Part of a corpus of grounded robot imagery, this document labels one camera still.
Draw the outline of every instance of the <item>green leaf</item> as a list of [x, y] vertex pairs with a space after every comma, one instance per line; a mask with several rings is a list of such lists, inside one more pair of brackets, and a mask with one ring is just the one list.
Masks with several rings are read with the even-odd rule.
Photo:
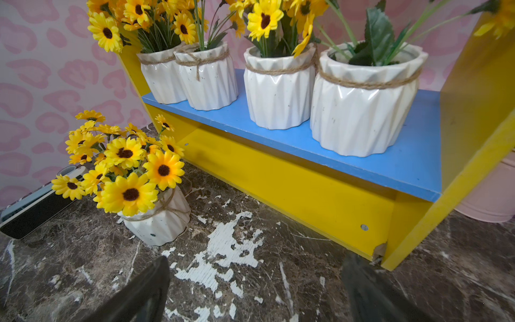
[[215, 38], [211, 39], [211, 42], [208, 44], [208, 50], [216, 48], [220, 41], [222, 41], [222, 39], [225, 37], [225, 35], [227, 35], [227, 32], [224, 31], [217, 34]]
[[390, 19], [377, 8], [367, 9], [365, 40], [369, 44], [367, 48], [371, 50], [374, 66], [382, 66], [391, 52], [395, 34]]
[[386, 0], [381, 0], [379, 1], [375, 7], [379, 10], [381, 10], [382, 12], [385, 12], [385, 9], [386, 9]]
[[356, 55], [354, 55], [354, 57], [349, 60], [349, 64], [358, 66], [374, 66], [372, 46], [367, 44], [365, 48], [361, 49]]

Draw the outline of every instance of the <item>flower bouquet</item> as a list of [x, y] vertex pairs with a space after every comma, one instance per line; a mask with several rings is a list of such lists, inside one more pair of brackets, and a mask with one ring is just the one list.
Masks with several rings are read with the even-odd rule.
[[[204, 17], [205, 3], [206, 0], [188, 0], [187, 10], [176, 16], [175, 32], [186, 46], [175, 52], [175, 57], [188, 102], [194, 109], [210, 111], [227, 106], [238, 97], [234, 64], [228, 45], [222, 40], [229, 29], [241, 34], [242, 24], [234, 20], [234, 14], [218, 18], [218, 10], [226, 4], [221, 0], [213, 14], [214, 23], [209, 26]], [[224, 29], [229, 20], [232, 25]]]
[[328, 5], [324, 0], [232, 2], [230, 9], [244, 19], [255, 46], [244, 54], [250, 118], [267, 129], [300, 125], [310, 118], [316, 74], [313, 21]]
[[156, 140], [132, 124], [125, 130], [100, 124], [105, 117], [95, 111], [84, 111], [76, 118], [86, 122], [71, 131], [66, 141], [70, 164], [93, 162], [95, 167], [82, 181], [57, 176], [52, 189], [71, 200], [95, 195], [97, 208], [118, 214], [148, 245], [173, 241], [186, 229], [191, 212], [177, 186], [184, 175], [183, 149], [173, 138], [161, 135], [173, 127], [158, 115], [162, 128]]
[[418, 78], [428, 57], [422, 48], [408, 44], [446, 23], [466, 15], [491, 12], [495, 20], [480, 35], [497, 26], [496, 36], [515, 26], [514, 0], [489, 0], [415, 36], [435, 12], [451, 0], [426, 0], [418, 20], [395, 37], [385, 14], [386, 0], [366, 11], [365, 39], [358, 42], [339, 11], [337, 0], [325, 0], [342, 21], [350, 43], [336, 45], [315, 21], [330, 49], [320, 55], [313, 91], [311, 130], [321, 146], [344, 156], [366, 157], [393, 145], [419, 88]]
[[120, 53], [137, 41], [141, 71], [156, 100], [163, 104], [186, 100], [174, 52], [181, 37], [174, 22], [186, 12], [182, 0], [89, 0], [89, 31], [107, 52]]

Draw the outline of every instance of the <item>twine bow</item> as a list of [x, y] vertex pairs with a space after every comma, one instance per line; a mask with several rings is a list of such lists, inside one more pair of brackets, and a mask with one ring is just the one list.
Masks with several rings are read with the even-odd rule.
[[186, 53], [191, 58], [193, 58], [194, 61], [180, 61], [180, 60], [177, 60], [176, 64], [179, 64], [179, 65], [182, 65], [182, 66], [188, 66], [188, 67], [196, 66], [197, 67], [197, 80], [200, 81], [199, 67], [201, 65], [206, 65], [206, 64], [210, 64], [210, 63], [214, 63], [214, 62], [226, 59], [229, 56], [229, 49], [227, 49], [223, 54], [221, 54], [218, 57], [206, 58], [206, 59], [200, 59], [198, 57], [195, 57], [195, 56], [193, 56], [192, 53], [185, 52], [183, 49], [178, 50], [177, 53]]

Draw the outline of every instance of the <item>dark flower center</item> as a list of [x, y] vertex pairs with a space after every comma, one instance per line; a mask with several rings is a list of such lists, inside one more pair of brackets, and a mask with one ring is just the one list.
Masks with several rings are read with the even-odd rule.
[[170, 174], [170, 167], [165, 164], [161, 164], [159, 166], [158, 173], [161, 177], [166, 177]]
[[123, 193], [123, 196], [126, 201], [134, 201], [140, 196], [140, 192], [136, 188], [130, 188]]
[[124, 148], [121, 148], [119, 151], [118, 151], [118, 156], [120, 158], [130, 158], [132, 157], [134, 153], [132, 153], [131, 150], [125, 150]]
[[136, 5], [136, 13], [139, 14], [139, 15], [142, 15], [143, 14], [143, 10], [141, 9], [141, 5]]
[[300, 13], [302, 15], [308, 15], [311, 11], [311, 1], [306, 1], [305, 5], [300, 6]]
[[111, 39], [113, 38], [113, 33], [111, 32], [111, 29], [109, 28], [104, 28], [102, 30], [102, 32], [104, 33], [104, 36], [106, 36], [107, 39]]
[[261, 12], [261, 29], [265, 29], [270, 24], [270, 16]]

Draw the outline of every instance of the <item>white ceramic pot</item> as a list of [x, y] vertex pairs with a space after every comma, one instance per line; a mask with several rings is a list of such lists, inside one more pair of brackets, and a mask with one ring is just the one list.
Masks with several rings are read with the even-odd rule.
[[[347, 45], [338, 47], [346, 50]], [[389, 66], [356, 66], [345, 63], [328, 49], [320, 55], [321, 70], [331, 77], [358, 83], [403, 81], [422, 68], [428, 55], [422, 48], [408, 45]], [[388, 89], [343, 87], [317, 75], [313, 89], [311, 130], [323, 148], [343, 156], [366, 157], [384, 153], [399, 136], [419, 88], [414, 81]]]
[[[167, 207], [163, 208], [163, 203], [167, 201], [169, 201]], [[118, 216], [124, 220], [125, 226], [145, 244], [161, 246], [174, 241], [186, 229], [186, 225], [190, 222], [190, 213], [191, 209], [186, 198], [181, 189], [176, 187], [160, 193], [154, 209], [132, 217], [125, 217], [118, 212]]]
[[141, 62], [141, 72], [154, 98], [162, 104], [173, 104], [186, 100], [186, 94], [179, 76], [179, 66], [175, 63], [175, 51], [172, 49], [151, 54], [136, 54]]
[[228, 51], [229, 47], [224, 42], [214, 49], [194, 52], [197, 47], [198, 45], [195, 44], [187, 45], [182, 48], [182, 52], [175, 52], [188, 102], [196, 110], [221, 109], [234, 102], [238, 97], [236, 73], [231, 56], [199, 65], [198, 79], [197, 66], [183, 66], [180, 65], [180, 62], [195, 62], [196, 59], [216, 59]]
[[[250, 67], [272, 72], [308, 64], [315, 51], [314, 45], [310, 44], [297, 58], [261, 58], [259, 50], [252, 47], [247, 49], [244, 57]], [[284, 130], [307, 121], [310, 118], [315, 75], [314, 65], [292, 74], [275, 76], [245, 69], [245, 91], [250, 119], [269, 130]]]

